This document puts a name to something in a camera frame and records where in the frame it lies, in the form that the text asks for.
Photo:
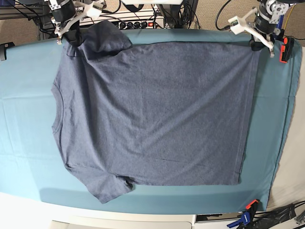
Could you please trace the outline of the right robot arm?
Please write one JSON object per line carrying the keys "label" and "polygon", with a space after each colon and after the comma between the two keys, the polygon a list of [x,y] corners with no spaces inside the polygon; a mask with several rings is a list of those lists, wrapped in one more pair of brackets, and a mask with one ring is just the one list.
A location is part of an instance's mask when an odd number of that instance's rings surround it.
{"label": "right robot arm", "polygon": [[54,34],[57,36],[57,43],[62,44],[66,39],[72,46],[79,46],[81,40],[80,22],[76,7],[72,0],[47,0],[51,10],[51,22],[55,25]]}

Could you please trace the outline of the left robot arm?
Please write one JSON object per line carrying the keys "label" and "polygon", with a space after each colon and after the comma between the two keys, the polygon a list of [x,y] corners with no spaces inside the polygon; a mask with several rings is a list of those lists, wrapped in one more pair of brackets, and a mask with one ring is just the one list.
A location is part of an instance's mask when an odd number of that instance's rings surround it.
{"label": "left robot arm", "polygon": [[251,24],[254,30],[267,41],[283,40],[282,23],[286,12],[294,5],[304,3],[303,0],[261,0]]}

